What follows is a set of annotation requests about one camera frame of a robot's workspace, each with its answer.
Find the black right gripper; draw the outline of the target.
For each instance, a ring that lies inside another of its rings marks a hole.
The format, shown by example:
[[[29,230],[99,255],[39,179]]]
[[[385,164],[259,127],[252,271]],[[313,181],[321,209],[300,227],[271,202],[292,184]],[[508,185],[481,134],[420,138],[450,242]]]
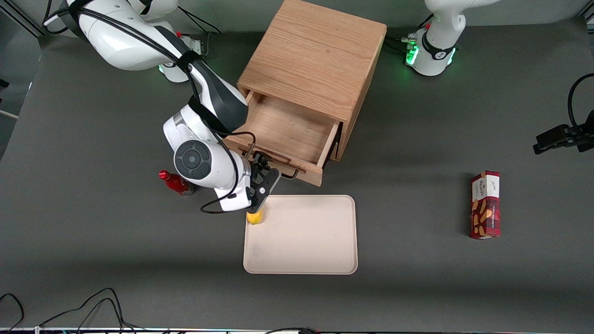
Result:
[[[250,162],[250,187],[259,188],[263,180],[276,180],[276,169],[269,166],[270,156],[264,152],[255,152]]]

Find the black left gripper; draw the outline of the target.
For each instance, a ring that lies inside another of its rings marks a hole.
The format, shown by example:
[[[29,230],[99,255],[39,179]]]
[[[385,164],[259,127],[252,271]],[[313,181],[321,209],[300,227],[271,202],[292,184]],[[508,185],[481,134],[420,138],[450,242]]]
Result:
[[[567,124],[562,124],[537,135],[533,152],[543,154],[552,149],[573,146],[577,146],[580,153],[594,148],[594,110],[589,112],[585,123],[577,125],[577,131]]]

